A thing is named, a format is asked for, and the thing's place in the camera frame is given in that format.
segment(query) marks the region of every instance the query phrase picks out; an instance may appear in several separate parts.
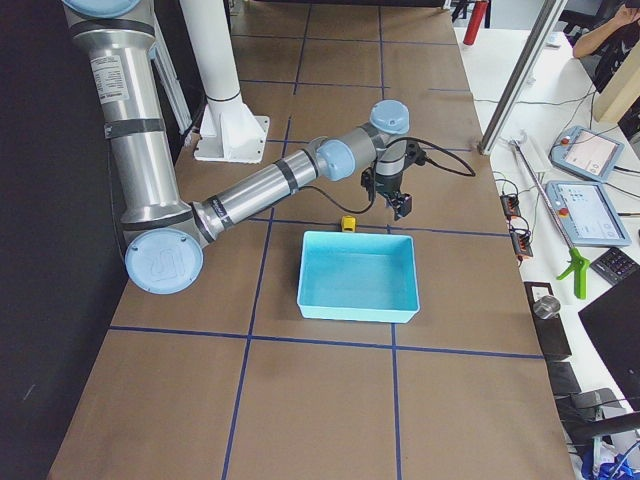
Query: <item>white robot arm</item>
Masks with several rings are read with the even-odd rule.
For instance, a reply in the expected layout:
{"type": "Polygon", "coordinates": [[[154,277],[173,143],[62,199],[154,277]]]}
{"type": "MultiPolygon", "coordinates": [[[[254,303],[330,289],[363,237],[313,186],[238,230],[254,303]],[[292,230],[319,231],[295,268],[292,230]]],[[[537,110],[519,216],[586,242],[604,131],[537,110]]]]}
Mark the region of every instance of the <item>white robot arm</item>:
{"type": "Polygon", "coordinates": [[[166,294],[188,287],[202,268],[203,247],[319,176],[337,181],[375,162],[373,191],[396,218],[410,211],[410,197],[399,191],[402,172],[415,161],[402,139],[409,112],[394,100],[376,104],[369,121],[346,135],[316,139],[222,193],[183,202],[148,55],[152,1],[63,1],[73,41],[91,60],[127,204],[121,219],[127,271],[140,288],[166,294]]]}

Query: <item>blue bin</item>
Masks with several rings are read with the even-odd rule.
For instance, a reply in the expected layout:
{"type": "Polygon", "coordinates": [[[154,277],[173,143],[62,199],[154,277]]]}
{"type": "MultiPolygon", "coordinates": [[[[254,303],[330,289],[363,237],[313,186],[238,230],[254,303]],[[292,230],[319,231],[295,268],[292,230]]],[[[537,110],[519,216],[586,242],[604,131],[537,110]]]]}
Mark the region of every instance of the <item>blue bin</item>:
{"type": "Polygon", "coordinates": [[[298,306],[305,318],[408,322],[420,310],[413,239],[306,232],[298,306]]]}

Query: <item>human hand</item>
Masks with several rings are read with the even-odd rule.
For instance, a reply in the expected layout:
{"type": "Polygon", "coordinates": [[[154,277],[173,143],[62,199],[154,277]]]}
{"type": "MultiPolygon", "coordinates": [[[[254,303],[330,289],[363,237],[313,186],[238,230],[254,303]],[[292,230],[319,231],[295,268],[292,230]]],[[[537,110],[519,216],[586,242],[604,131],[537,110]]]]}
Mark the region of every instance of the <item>human hand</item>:
{"type": "Polygon", "coordinates": [[[611,20],[618,27],[629,25],[630,23],[640,20],[640,8],[627,8],[623,5],[611,20]]]}

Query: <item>red fire extinguisher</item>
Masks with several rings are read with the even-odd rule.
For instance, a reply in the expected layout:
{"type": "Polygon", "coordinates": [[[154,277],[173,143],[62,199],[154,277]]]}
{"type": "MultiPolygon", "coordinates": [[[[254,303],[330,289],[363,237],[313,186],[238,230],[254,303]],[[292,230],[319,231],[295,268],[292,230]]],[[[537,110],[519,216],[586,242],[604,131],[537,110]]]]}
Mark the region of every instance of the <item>red fire extinguisher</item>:
{"type": "Polygon", "coordinates": [[[463,43],[465,45],[473,45],[480,29],[480,24],[484,18],[484,14],[489,6],[488,0],[477,0],[473,7],[473,13],[471,14],[471,20],[469,20],[469,26],[467,26],[467,33],[464,36],[463,43]]]}

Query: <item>white table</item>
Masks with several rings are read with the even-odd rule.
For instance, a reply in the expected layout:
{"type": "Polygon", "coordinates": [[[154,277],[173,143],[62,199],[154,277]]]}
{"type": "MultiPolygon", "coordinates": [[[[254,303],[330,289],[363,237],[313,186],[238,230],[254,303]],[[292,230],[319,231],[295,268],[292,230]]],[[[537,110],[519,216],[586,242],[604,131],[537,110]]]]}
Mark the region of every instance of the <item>white table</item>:
{"type": "MultiPolygon", "coordinates": [[[[474,45],[467,46],[462,43],[465,29],[457,28],[455,30],[471,92],[476,100],[478,118],[484,131],[520,56],[529,32],[481,29],[474,45]]],[[[591,80],[580,61],[572,57],[571,46],[564,38],[562,40],[560,48],[546,47],[543,50],[519,101],[560,103],[581,98],[590,89],[593,89],[591,80]]],[[[589,127],[590,100],[588,98],[582,102],[577,111],[576,108],[580,102],[561,106],[516,104],[501,133],[501,140],[491,153],[493,169],[501,172],[507,179],[518,185],[520,191],[533,186],[533,181],[521,161],[516,160],[512,149],[507,145],[508,140],[515,138],[523,140],[526,145],[528,160],[531,163],[539,164],[540,171],[546,170],[545,182],[548,180],[576,180],[576,177],[557,168],[551,168],[546,157],[574,112],[575,117],[569,126],[589,127]]],[[[591,125],[591,128],[597,132],[609,130],[612,127],[615,125],[595,121],[591,125]]],[[[640,161],[620,129],[614,128],[607,133],[607,136],[625,144],[622,157],[617,165],[640,170],[640,161]]],[[[608,181],[625,190],[640,193],[640,177],[638,176],[614,171],[608,181]]],[[[499,190],[502,190],[501,183],[498,184],[499,190]]],[[[509,188],[508,185],[505,186],[505,191],[511,192],[512,190],[509,188]]],[[[606,190],[617,211],[636,212],[640,210],[639,199],[620,193],[608,186],[606,190]]],[[[587,280],[587,299],[579,300],[573,294],[572,276],[561,281],[556,280],[556,276],[567,266],[568,249],[546,212],[542,199],[538,202],[537,209],[535,208],[537,195],[535,188],[520,195],[522,216],[532,226],[534,219],[536,219],[532,244],[534,257],[523,262],[520,268],[522,280],[549,282],[555,296],[562,303],[560,316],[573,353],[569,361],[581,389],[591,391],[608,387],[619,396],[618,398],[621,398],[623,397],[622,393],[591,344],[578,317],[578,312],[602,295],[610,288],[610,285],[595,272],[590,271],[587,280]]],[[[624,248],[624,251],[634,260],[640,262],[638,242],[640,218],[624,217],[623,223],[633,241],[631,246],[624,248]]],[[[602,248],[580,247],[582,255],[589,260],[594,260],[604,251],[605,249],[602,248]]]]}

